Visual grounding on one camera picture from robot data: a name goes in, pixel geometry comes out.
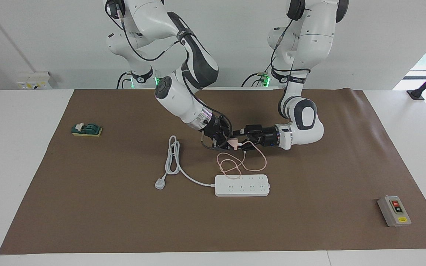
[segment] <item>white wall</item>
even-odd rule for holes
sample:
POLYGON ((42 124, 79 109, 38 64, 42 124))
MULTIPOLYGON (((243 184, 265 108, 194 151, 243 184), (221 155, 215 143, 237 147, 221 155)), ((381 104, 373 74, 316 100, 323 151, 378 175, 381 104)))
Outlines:
MULTIPOLYGON (((220 77, 213 86, 239 86, 267 66, 267 33, 288 22, 284 2, 166 0, 166 7, 186 20, 218 61, 220 77)), ((113 87, 128 69, 105 44, 116 29, 102 0, 0 0, 0 69, 6 79, 32 68, 49 71, 62 89, 113 87)), ((313 69, 307 88, 392 89, 426 52, 426 0, 350 0, 335 36, 329 58, 313 69)), ((143 50, 153 57, 173 41, 143 50)), ((167 75, 185 55, 176 45, 153 66, 167 75)))

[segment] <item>plug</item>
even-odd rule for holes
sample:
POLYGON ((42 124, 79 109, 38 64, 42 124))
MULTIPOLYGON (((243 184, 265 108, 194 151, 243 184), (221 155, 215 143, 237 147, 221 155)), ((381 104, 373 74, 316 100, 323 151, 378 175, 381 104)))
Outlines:
POLYGON ((159 178, 156 182, 155 182, 155 188, 162 190, 165 187, 165 180, 159 178))

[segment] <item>cable connector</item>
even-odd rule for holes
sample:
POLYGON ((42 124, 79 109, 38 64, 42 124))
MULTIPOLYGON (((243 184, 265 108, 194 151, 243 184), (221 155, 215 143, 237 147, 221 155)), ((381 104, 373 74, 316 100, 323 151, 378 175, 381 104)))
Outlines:
POLYGON ((162 190, 165 187, 165 180, 159 178, 156 182, 155 182, 155 188, 162 190))
POLYGON ((274 50, 277 50, 277 48, 279 47, 280 43, 284 39, 284 35, 285 35, 285 31, 282 33, 282 35, 279 37, 279 39, 277 39, 277 43, 275 44, 274 50))
POLYGON ((125 28, 125 26, 124 26, 123 12, 121 12, 121 8, 120 8, 119 4, 116 4, 116 13, 118 15, 119 20, 121 21, 121 26, 123 28, 125 28))

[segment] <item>charging cable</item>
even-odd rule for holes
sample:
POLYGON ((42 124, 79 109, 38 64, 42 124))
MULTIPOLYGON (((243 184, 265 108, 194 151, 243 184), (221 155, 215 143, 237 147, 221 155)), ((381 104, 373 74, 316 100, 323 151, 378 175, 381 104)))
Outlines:
POLYGON ((194 183, 197 183, 198 185, 203 185, 205 187, 214 187, 214 184, 208 185, 202 182, 198 182, 194 180, 193 178, 189 177, 189 175, 187 175, 182 169, 182 167, 180 166, 179 155, 180 155, 180 142, 177 140, 177 137, 173 135, 169 139, 169 150, 167 151, 167 160, 165 161, 165 174, 162 178, 159 178, 155 182, 155 188, 163 189, 165 187, 165 178, 167 177, 167 175, 176 175, 179 172, 182 172, 182 174, 185 175, 186 178, 188 178, 194 183), (174 160, 176 163, 176 168, 175 170, 172 171, 171 166, 174 160))
POLYGON ((264 167, 262 167, 261 169, 258 169, 258 170, 251 170, 251 169, 248 169, 245 165, 244 165, 244 160, 246 159, 246 151, 244 151, 243 153, 244 153, 244 157, 243 157, 243 160, 240 160, 240 159, 238 159, 238 158, 236 158, 235 156, 233 156, 233 155, 231 155, 231 154, 229 154, 229 153, 219 153, 217 156, 216 156, 216 162, 218 163, 218 166, 220 167, 220 171, 226 176, 226 177, 228 177, 230 180, 235 180, 235 179, 238 179, 238 178, 240 178, 241 177, 241 175, 242 175, 242 172, 241 172, 241 170, 240 170, 240 166, 242 165, 243 166, 243 168, 245 169, 245 170, 247 170, 247 171, 250 171, 250 172, 259 172, 259 171, 262 171, 262 170, 264 170, 266 167, 267 167, 267 159, 266 159, 266 156, 264 155, 264 153, 262 153, 262 151, 261 150, 259 150, 255 145, 254 145, 254 143, 252 143, 252 142, 250 142, 250 141, 247 141, 247 142, 245 142, 245 143, 238 143, 238 146, 242 146, 242 145, 244 145, 244 144, 246 144, 246 143, 250 143, 261 155, 262 155, 262 157, 264 158, 264 167), (239 162, 239 164, 238 163, 236 163, 236 161, 235 160, 232 160, 232 159, 223 159, 221 162, 220 162, 220 156, 221 155, 228 155, 228 156, 230 156, 230 157, 232 157, 233 159, 235 159, 235 160, 237 160, 238 162, 239 162), (235 167, 233 167, 233 168, 231 168, 231 169, 229 169, 229 170, 224 170, 224 168, 223 168, 223 163, 224 162, 227 162, 227 161, 229 161, 229 162, 232 162, 234 165, 235 165, 235 167), (230 177, 229 175, 227 175, 226 173, 228 173, 228 172, 230 172, 230 171, 232 171, 232 170, 235 170, 235 169, 237 169, 238 170, 238 172, 240 173, 239 174, 239 176, 238 177, 235 177, 235 178, 233 178, 233 177, 230 177))

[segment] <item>white power cord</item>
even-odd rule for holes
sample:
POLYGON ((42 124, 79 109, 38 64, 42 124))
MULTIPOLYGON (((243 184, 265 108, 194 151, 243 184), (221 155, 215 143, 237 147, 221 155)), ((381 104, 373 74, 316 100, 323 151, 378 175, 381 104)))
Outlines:
POLYGON ((192 182, 197 183, 198 185, 203 185, 205 187, 214 187, 214 184, 209 184, 209 185, 204 184, 202 182, 198 182, 194 180, 193 178, 189 177, 180 166, 179 155, 180 155, 180 142, 177 140, 177 137, 173 135, 169 139, 169 150, 167 151, 167 160, 165 161, 165 174, 162 178, 159 178, 155 182, 155 187, 157 189, 163 189, 165 187, 165 178, 167 177, 167 175, 176 175, 179 172, 182 172, 182 174, 184 174, 186 178, 188 178, 192 182), (175 170, 172 171, 170 167, 172 165, 172 161, 174 160, 174 158, 175 158, 176 168, 175 170))

